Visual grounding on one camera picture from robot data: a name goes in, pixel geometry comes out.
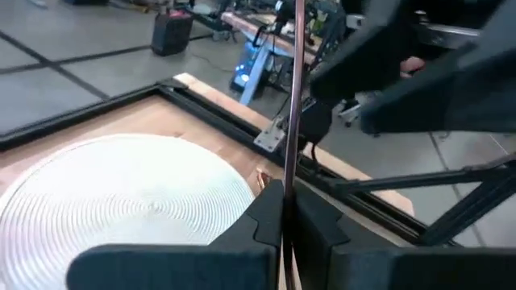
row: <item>metal rod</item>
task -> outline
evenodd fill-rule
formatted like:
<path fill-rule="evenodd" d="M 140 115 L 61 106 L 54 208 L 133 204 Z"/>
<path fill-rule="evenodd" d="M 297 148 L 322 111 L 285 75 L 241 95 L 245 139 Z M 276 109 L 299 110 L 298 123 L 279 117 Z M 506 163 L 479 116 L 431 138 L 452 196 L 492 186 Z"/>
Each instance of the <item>metal rod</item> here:
<path fill-rule="evenodd" d="M 485 182 L 430 225 L 419 244 L 438 246 L 454 238 L 516 192 L 516 175 Z"/>
<path fill-rule="evenodd" d="M 340 194 L 387 189 L 411 189 L 426 186 L 486 181 L 493 178 L 499 178 L 500 176 L 505 176 L 513 171 L 514 170 L 512 168 L 492 168 L 480 170 L 462 169 L 449 172 L 432 172 L 373 180 L 346 180 L 334 183 L 334 188 L 335 190 L 338 190 Z"/>
<path fill-rule="evenodd" d="M 296 288 L 293 278 L 292 257 L 292 220 L 295 205 L 293 179 L 296 174 L 298 159 L 299 118 L 301 114 L 301 95 L 303 66 L 305 64 L 305 0 L 296 0 L 295 38 L 293 54 L 293 81 L 290 101 L 289 131 L 285 154 L 285 226 L 283 227 L 283 256 L 285 266 L 285 282 L 287 290 Z"/>

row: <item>white coil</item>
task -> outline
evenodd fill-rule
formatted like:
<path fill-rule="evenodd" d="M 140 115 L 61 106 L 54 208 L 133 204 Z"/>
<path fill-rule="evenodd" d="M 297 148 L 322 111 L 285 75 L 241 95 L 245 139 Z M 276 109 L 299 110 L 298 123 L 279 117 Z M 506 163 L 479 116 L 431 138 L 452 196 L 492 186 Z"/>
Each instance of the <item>white coil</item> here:
<path fill-rule="evenodd" d="M 230 164 L 182 139 L 112 135 L 73 144 L 0 198 L 0 282 L 66 289 L 72 260 L 102 244 L 206 245 L 252 200 Z"/>

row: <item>wire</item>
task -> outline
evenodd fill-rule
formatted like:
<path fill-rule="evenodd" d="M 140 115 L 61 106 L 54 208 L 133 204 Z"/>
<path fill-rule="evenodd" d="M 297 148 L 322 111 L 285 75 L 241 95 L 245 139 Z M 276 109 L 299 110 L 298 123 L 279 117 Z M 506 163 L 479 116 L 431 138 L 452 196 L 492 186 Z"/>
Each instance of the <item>wire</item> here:
<path fill-rule="evenodd" d="M 312 143 L 312 149 L 310 150 L 310 154 L 312 155 L 312 163 L 314 165 L 314 174 L 317 174 L 319 172 L 319 161 L 317 160 L 317 156 L 315 155 L 315 148 L 317 144 Z"/>
<path fill-rule="evenodd" d="M 229 72 L 229 73 L 233 73 L 233 72 L 234 72 L 234 70 L 233 70 L 233 69 L 225 69 L 225 68 L 221 68 L 221 67 L 219 67 L 218 65 L 216 65 L 216 64 L 214 64 L 214 63 L 212 63 L 212 62 L 211 62 L 211 60 L 210 60 L 210 59 L 208 59 L 208 58 L 207 58 L 207 57 L 205 57 L 205 56 L 200 56 L 200 55 L 198 55 L 198 54 L 193 53 L 193 52 L 192 52 L 192 50 L 191 50 L 191 49 L 189 49 L 189 47 L 187 47 L 187 50 L 188 50 L 188 52 L 189 52 L 189 54 L 190 54 L 190 55 L 195 56 L 195 57 L 197 57 L 197 58 L 199 58 L 199 59 L 201 59 L 201 60 L 204 60 L 204 61 L 205 61 L 205 62 L 207 62 L 207 63 L 208 63 L 212 68 L 216 68 L 217 70 L 219 70 L 219 71 L 221 71 L 221 72 L 225 72 L 225 73 L 228 73 L 228 72 Z"/>
<path fill-rule="evenodd" d="M 274 115 L 273 119 L 277 118 L 277 116 L 279 116 L 281 114 L 281 111 L 285 108 L 285 106 L 287 105 L 287 103 L 289 102 L 290 100 L 290 97 L 287 96 L 285 98 L 285 100 L 283 101 L 283 103 L 281 104 L 280 106 L 280 109 L 278 109 L 278 111 L 276 112 L 276 114 Z"/>
<path fill-rule="evenodd" d="M 273 71 L 276 72 L 276 36 L 273 36 Z"/>

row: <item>concrete floor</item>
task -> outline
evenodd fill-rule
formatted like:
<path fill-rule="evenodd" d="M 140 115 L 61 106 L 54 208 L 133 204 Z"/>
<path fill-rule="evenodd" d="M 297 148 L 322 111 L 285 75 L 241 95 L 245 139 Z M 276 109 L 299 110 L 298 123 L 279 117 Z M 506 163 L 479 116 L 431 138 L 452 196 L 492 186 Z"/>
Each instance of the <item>concrete floor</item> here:
<path fill-rule="evenodd" d="M 0 32 L 18 40 L 48 60 L 63 60 L 150 43 L 152 14 L 138 14 L 107 7 L 75 7 L 47 0 L 41 10 L 24 0 L 0 2 Z M 195 24 L 192 36 L 209 32 Z M 232 69 L 241 53 L 239 43 L 215 43 L 210 39 L 191 42 L 186 52 L 157 57 L 148 49 L 64 65 L 41 68 L 38 60 L 0 40 L 0 134 L 50 118 L 66 110 L 101 102 L 98 95 L 113 97 L 150 85 L 178 73 L 188 72 L 229 92 Z M 17 71 L 18 66 L 33 69 Z M 267 91 L 251 107 L 272 117 L 285 95 Z M 335 120 L 322 147 L 374 177 L 461 168 L 492 160 L 516 150 L 516 139 L 477 133 L 383 135 L 378 139 Z M 468 194 L 474 184 L 402 190 L 412 200 L 417 218 L 433 222 Z M 516 200 L 484 217 L 457 241 L 466 246 L 516 246 Z"/>

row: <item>wooden edge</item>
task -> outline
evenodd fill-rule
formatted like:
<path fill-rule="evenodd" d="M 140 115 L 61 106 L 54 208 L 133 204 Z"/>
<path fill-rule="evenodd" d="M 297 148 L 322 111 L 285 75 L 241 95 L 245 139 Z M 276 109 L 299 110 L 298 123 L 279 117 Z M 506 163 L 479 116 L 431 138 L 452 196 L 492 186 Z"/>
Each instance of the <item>wooden edge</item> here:
<path fill-rule="evenodd" d="M 195 93 L 204 96 L 206 99 L 230 111 L 237 117 L 250 122 L 253 126 L 256 126 L 263 130 L 270 123 L 270 120 L 264 117 L 263 115 L 258 114 L 249 107 L 241 105 L 236 100 L 226 96 L 224 93 L 219 92 L 217 89 L 210 87 L 208 84 L 198 80 L 197 78 L 189 75 L 188 73 L 176 75 L 174 78 L 184 83 L 185 85 L 188 85 L 189 88 L 193 90 Z M 320 164 L 323 164 L 330 170 L 340 174 L 341 176 L 347 179 L 371 179 L 371 177 L 369 177 L 367 174 L 343 162 L 342 160 L 335 158 L 332 154 L 324 151 L 323 149 L 317 147 L 315 152 L 317 154 L 318 161 Z M 307 157 L 311 158 L 309 148 L 307 148 L 303 153 Z M 399 209 L 405 211 L 406 213 L 414 216 L 414 206 L 412 205 L 412 201 L 402 196 L 400 193 L 394 190 L 385 190 L 375 192 L 374 194 L 382 198 L 384 201 L 387 201 L 391 205 L 394 205 Z"/>
<path fill-rule="evenodd" d="M 221 20 L 232 27 L 240 30 L 240 31 L 246 31 L 252 34 L 256 34 L 258 31 L 258 27 L 252 23 L 249 23 L 240 17 L 237 17 L 233 14 L 233 12 L 224 12 Z M 289 54 L 293 54 L 293 45 L 287 41 L 284 41 L 280 37 L 276 37 L 274 35 L 271 35 L 272 37 L 269 37 L 268 35 L 262 35 L 260 39 L 267 40 L 270 44 L 274 43 L 275 46 L 279 47 L 280 49 L 288 52 Z M 307 64 L 311 64 L 314 62 L 315 56 L 312 55 L 309 52 L 305 52 L 305 62 Z"/>

